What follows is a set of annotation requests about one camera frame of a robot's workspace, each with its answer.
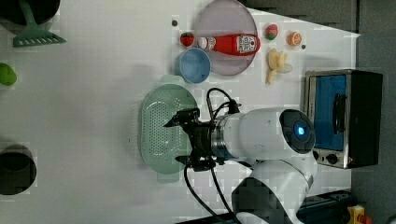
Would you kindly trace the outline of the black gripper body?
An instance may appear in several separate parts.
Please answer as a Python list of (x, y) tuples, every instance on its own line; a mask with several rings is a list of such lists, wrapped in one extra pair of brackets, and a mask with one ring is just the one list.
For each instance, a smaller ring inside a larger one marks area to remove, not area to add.
[(187, 158), (187, 165), (195, 172), (208, 171), (217, 164), (223, 165), (224, 159), (212, 150), (211, 135), (214, 124), (191, 120), (183, 122), (183, 131), (188, 135), (191, 143), (191, 154)]

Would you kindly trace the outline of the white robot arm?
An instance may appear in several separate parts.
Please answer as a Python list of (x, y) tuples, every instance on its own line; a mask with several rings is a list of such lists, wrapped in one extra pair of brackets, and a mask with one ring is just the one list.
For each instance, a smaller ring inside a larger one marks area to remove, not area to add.
[(297, 213), (318, 173), (314, 125), (305, 113), (284, 107), (199, 120), (200, 110), (183, 109), (164, 126), (179, 126), (191, 154), (177, 161), (206, 171), (226, 161), (242, 162), (251, 173), (232, 192), (241, 224), (304, 224)]

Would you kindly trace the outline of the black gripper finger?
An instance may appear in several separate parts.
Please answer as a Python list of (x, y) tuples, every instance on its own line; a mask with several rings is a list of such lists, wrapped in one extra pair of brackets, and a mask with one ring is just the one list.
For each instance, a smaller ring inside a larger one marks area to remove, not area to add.
[(198, 121), (200, 110), (198, 108), (187, 108), (177, 111), (177, 113), (164, 124), (164, 127), (189, 127)]
[(192, 156), (177, 156), (176, 160), (184, 165), (194, 165), (194, 159)]

